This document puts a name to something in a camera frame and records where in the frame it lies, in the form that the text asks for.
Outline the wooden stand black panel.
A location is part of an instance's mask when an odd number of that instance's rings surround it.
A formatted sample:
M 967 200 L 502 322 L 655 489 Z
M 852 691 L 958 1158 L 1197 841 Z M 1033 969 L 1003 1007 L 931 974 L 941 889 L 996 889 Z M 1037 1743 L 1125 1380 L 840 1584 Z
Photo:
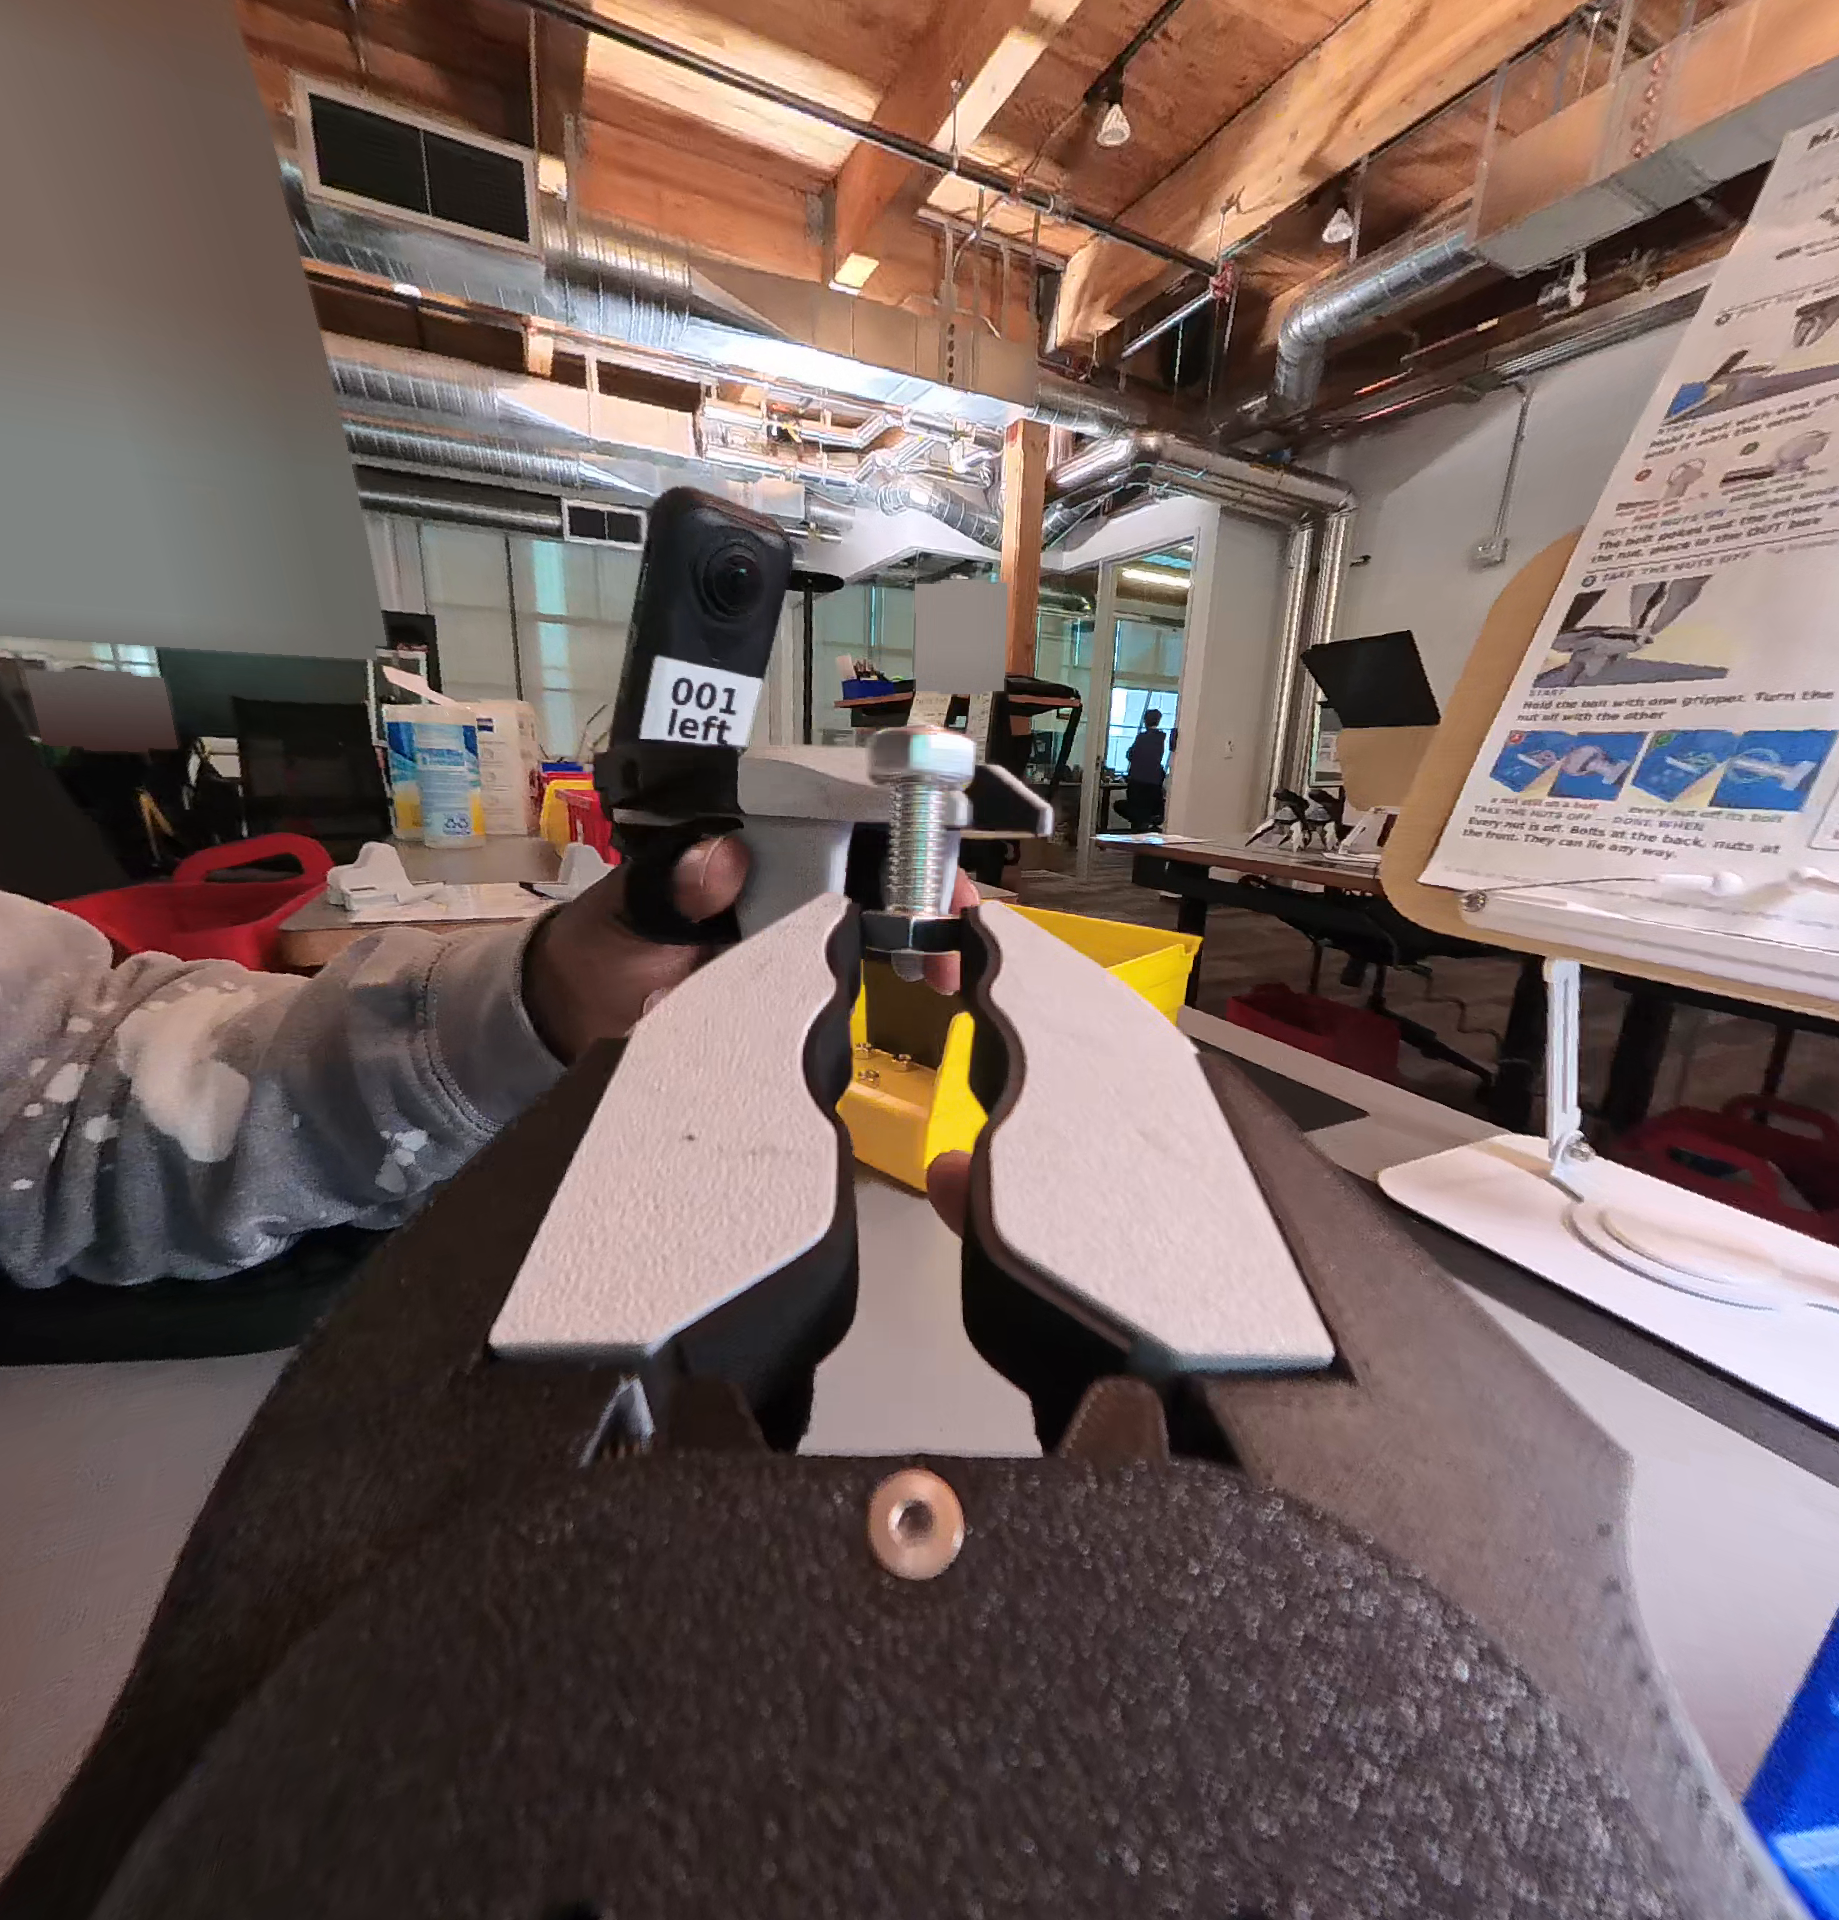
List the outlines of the wooden stand black panel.
M 1399 810 L 1439 720 L 1413 633 L 1327 641 L 1300 668 L 1315 692 L 1306 788 L 1342 788 L 1345 827 L 1368 809 Z

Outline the silver air duct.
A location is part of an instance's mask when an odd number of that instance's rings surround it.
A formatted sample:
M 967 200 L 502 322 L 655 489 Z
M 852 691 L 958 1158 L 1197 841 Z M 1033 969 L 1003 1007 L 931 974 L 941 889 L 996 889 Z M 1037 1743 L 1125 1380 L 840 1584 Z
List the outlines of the silver air duct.
M 345 197 L 282 164 L 332 396 L 359 467 L 453 484 L 647 499 L 681 476 L 819 525 L 914 513 L 974 553 L 1001 545 L 1015 426 L 1047 452 L 1044 543 L 1149 498 L 1334 529 L 1324 473 L 1219 452 L 1044 370 L 971 313 L 941 318 L 761 275 L 736 300 L 648 235 L 549 212 L 540 253 Z

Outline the black partition panel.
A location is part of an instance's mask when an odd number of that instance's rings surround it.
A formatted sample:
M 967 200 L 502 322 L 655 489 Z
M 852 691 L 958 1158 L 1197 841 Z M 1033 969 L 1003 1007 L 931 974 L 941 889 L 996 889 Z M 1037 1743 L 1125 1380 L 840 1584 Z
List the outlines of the black partition panel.
M 115 889 L 123 873 L 0 689 L 0 891 L 58 904 Z

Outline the white box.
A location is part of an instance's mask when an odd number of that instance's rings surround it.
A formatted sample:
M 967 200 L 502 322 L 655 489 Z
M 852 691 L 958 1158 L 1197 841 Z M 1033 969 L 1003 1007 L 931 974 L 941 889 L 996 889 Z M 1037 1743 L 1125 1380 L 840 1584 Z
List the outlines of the white box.
M 477 741 L 480 827 L 489 838 L 538 829 L 541 746 L 527 701 L 469 701 Z

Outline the white air vent grille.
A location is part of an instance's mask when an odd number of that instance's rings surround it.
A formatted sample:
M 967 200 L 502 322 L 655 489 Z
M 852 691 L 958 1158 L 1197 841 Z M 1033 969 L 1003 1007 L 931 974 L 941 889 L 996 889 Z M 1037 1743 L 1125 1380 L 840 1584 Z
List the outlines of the white air vent grille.
M 532 150 L 303 73 L 288 108 L 308 203 L 544 260 Z

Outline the blue plastic bin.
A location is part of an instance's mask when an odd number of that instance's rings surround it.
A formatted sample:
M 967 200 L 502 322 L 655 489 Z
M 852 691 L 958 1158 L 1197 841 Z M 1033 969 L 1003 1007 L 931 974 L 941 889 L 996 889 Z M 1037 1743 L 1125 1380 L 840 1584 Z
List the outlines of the blue plastic bin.
M 1839 1610 L 1742 1806 L 1802 1910 L 1839 1919 Z

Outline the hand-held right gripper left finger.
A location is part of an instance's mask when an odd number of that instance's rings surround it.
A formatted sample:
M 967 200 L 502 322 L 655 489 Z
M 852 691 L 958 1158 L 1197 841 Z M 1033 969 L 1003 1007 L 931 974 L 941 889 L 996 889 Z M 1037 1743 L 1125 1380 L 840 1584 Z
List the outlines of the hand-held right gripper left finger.
M 667 1414 L 734 1389 L 774 1448 L 852 1325 L 857 909 L 810 901 L 633 1029 L 490 1325 L 502 1361 L 587 1363 Z

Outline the red handled basket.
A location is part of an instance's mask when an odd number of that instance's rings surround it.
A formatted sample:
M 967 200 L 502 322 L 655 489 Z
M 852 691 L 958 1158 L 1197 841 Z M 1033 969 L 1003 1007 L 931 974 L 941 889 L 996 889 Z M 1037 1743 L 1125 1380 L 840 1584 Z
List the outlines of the red handled basket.
M 1839 1123 L 1775 1095 L 1677 1105 L 1627 1129 L 1608 1154 L 1671 1187 L 1839 1247 Z
M 299 834 L 265 834 L 183 858 L 169 876 L 59 903 L 119 959 L 161 952 L 271 974 L 280 928 L 324 893 L 332 858 Z
M 1262 982 L 1229 995 L 1223 1021 L 1368 1078 L 1395 1083 L 1399 1074 L 1402 1029 L 1360 1005 Z

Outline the person's left hand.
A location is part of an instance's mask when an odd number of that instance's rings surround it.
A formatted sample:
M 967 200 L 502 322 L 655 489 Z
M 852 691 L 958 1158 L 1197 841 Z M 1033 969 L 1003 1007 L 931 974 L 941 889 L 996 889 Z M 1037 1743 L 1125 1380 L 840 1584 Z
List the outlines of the person's left hand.
M 661 836 L 533 928 L 522 1007 L 562 1065 L 622 1043 L 651 1005 L 740 940 L 749 858 L 740 832 Z

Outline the person's left forearm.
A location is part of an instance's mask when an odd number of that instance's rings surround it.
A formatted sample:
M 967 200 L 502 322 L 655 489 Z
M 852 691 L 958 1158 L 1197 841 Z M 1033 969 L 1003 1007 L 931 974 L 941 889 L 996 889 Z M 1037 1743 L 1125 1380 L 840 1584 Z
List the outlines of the person's left forearm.
M 387 928 L 312 977 L 115 960 L 0 891 L 0 1279 L 209 1283 L 400 1225 L 564 1071 L 527 946 Z

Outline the yellow plastic bin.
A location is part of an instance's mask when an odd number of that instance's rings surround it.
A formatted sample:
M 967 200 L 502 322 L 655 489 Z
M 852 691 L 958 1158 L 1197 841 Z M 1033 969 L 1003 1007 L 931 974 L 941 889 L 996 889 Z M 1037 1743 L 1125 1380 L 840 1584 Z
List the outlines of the yellow plastic bin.
M 1027 922 L 1090 959 L 1166 1021 L 1176 1021 L 1200 943 L 1174 930 L 1022 906 Z M 852 1005 L 850 1038 L 864 1043 L 864 1005 Z M 840 1101 L 852 1159 L 885 1179 L 926 1189 L 926 1166 L 946 1150 L 971 1150 L 985 1114 L 971 1087 L 973 1026 L 961 1011 L 937 1070 L 900 1074 L 881 1055 L 881 1071 L 857 1078 Z

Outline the silver flange bolt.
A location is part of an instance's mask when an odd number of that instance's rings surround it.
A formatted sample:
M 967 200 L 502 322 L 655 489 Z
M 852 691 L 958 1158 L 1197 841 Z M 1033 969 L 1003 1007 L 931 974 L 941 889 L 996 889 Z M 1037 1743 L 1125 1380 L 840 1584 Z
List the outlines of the silver flange bolt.
M 869 779 L 892 787 L 881 909 L 911 916 L 960 914 L 956 846 L 971 817 L 967 785 L 974 763 L 971 741 L 946 728 L 906 727 L 869 740 Z M 927 967 L 945 956 L 923 964 L 898 956 L 890 964 L 905 980 L 923 980 Z

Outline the black bin divider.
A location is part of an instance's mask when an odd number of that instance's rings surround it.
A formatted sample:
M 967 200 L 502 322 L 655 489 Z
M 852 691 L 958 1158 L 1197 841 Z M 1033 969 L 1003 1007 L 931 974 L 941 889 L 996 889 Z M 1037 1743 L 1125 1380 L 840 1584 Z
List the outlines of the black bin divider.
M 879 1055 L 937 1070 L 952 1022 L 965 1011 L 960 996 L 926 980 L 905 980 L 881 956 L 861 964 L 864 1041 Z

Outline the black floor lamp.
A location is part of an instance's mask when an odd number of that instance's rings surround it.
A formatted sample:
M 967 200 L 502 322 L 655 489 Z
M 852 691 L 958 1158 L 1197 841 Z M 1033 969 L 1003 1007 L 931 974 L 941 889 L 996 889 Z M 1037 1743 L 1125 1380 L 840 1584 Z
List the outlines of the black floor lamp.
M 816 604 L 840 591 L 845 580 L 830 572 L 794 566 L 791 572 L 791 590 L 794 593 L 794 641 L 792 641 L 792 723 L 794 741 L 798 746 L 816 743 L 813 724 L 813 679 L 816 679 Z

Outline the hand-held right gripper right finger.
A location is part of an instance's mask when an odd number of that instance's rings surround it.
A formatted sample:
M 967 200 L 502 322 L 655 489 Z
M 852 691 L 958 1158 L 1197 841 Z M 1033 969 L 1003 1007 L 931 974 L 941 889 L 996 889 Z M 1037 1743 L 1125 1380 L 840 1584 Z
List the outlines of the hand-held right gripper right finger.
M 1212 1385 L 1331 1374 L 1331 1328 L 1174 1021 L 1013 906 L 971 910 L 960 949 L 984 1111 L 960 1319 L 1037 1442 L 1105 1380 L 1191 1432 Z

